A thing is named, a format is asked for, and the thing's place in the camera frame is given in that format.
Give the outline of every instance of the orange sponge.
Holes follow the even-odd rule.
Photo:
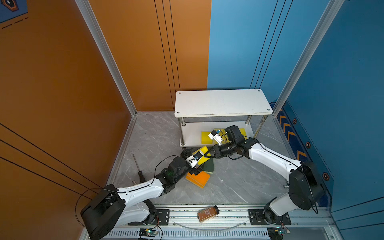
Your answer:
[[[204,186],[207,184],[208,179],[211,177],[208,173],[202,171],[201,173],[195,175],[195,174],[190,174],[187,173],[187,176],[185,177],[188,181],[191,183],[204,188]]]

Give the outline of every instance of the screwdriver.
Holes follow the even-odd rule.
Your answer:
[[[139,165],[137,164],[137,161],[136,161],[136,158],[135,158],[135,154],[132,154],[132,156],[133,156],[133,159],[135,160],[137,169],[139,170],[137,174],[139,175],[140,183],[146,182],[145,177],[143,176],[143,172],[140,171]]]

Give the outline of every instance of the brown wall panel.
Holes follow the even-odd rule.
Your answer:
[[[114,7],[90,3],[136,109],[172,110],[154,1],[114,1]]]
[[[176,91],[207,88],[210,0],[90,3],[138,111],[173,110]]]
[[[75,1],[28,1],[0,29],[0,123],[104,186],[130,114]],[[79,183],[95,184],[3,126],[0,139]],[[68,188],[85,187],[0,142],[0,156]],[[78,194],[0,159],[0,239],[76,239]],[[89,199],[81,200],[81,209]]]

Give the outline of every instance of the black screwdriver handle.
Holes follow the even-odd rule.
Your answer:
[[[137,174],[139,175],[140,183],[146,182],[145,177],[143,176],[143,172],[142,171],[139,171]]]

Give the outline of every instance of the green sponge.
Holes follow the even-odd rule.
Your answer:
[[[213,158],[210,158],[209,160],[207,160],[205,163],[203,163],[201,165],[201,168],[204,172],[206,173],[213,173],[214,172],[214,169],[215,169],[215,166],[214,166],[214,159]]]

